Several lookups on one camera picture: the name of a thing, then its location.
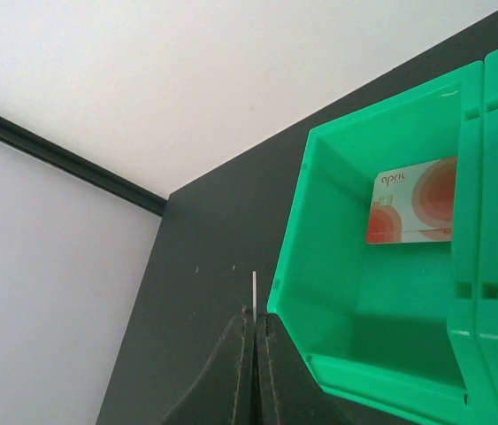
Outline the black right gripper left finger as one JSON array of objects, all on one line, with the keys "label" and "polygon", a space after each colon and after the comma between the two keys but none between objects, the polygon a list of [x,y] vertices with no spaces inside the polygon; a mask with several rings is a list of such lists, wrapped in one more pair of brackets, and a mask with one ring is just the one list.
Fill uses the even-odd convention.
[{"label": "black right gripper left finger", "polygon": [[250,310],[231,318],[201,373],[163,424],[249,424],[255,322]]}]

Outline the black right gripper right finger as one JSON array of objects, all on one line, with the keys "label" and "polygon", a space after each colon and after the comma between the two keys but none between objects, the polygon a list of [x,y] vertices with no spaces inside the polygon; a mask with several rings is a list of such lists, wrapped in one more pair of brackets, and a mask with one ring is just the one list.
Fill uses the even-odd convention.
[{"label": "black right gripper right finger", "polygon": [[257,424],[349,424],[313,378],[273,313],[256,323]]}]

